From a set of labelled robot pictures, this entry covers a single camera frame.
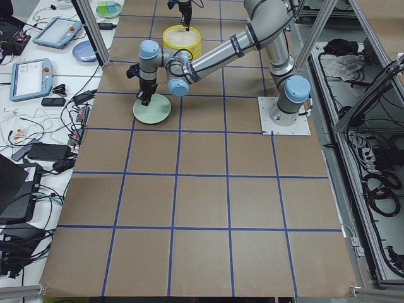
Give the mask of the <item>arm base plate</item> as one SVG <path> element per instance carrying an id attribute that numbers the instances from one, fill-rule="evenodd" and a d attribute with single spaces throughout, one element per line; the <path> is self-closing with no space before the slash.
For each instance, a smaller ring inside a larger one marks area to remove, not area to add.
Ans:
<path id="1" fill-rule="evenodd" d="M 302 105 L 298 113 L 286 114 L 278 108 L 278 97 L 258 97 L 261 133 L 275 136 L 310 136 L 308 118 Z"/>

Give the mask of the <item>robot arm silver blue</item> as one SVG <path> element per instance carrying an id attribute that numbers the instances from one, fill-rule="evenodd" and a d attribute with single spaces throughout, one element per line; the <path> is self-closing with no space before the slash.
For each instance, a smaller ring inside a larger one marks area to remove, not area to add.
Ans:
<path id="1" fill-rule="evenodd" d="M 135 102 L 142 109 L 155 106 L 158 71 L 168 94 L 184 97 L 194 92 L 208 98 L 219 94 L 224 100 L 274 93 L 278 100 L 268 111 L 277 125 L 291 126 L 308 99 L 311 86 L 295 69 L 285 34 L 288 8 L 285 1 L 243 1 L 247 21 L 235 21 L 239 33 L 201 51 L 201 35 L 190 26 L 191 1 L 171 1 L 180 7 L 182 24 L 163 31 L 163 42 L 144 40 L 139 61 L 126 71 L 139 80 Z"/>
<path id="2" fill-rule="evenodd" d="M 179 12 L 181 13 L 181 25 L 188 32 L 190 30 L 190 24 L 192 20 L 193 4 L 197 5 L 199 8 L 204 8 L 204 3 L 202 0 L 197 3 L 194 0 L 168 0 L 167 7 L 172 10 L 175 6 L 178 6 Z"/>

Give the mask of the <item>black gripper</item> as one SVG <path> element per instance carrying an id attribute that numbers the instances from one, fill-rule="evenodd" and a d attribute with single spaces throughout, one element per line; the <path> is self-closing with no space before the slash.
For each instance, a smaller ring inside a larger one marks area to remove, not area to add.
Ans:
<path id="1" fill-rule="evenodd" d="M 181 25 L 185 26 L 186 31 L 190 31 L 190 23 L 192 20 L 192 1 L 178 0 L 179 11 L 181 12 Z"/>
<path id="2" fill-rule="evenodd" d="M 141 100 L 141 104 L 144 106 L 149 106 L 153 94 L 156 92 L 157 89 L 157 80 L 146 80 L 140 75 L 140 64 L 136 63 L 129 67 L 126 71 L 126 76 L 128 79 L 133 77 L 139 78 L 140 81 L 140 89 L 136 95 L 138 100 Z"/>

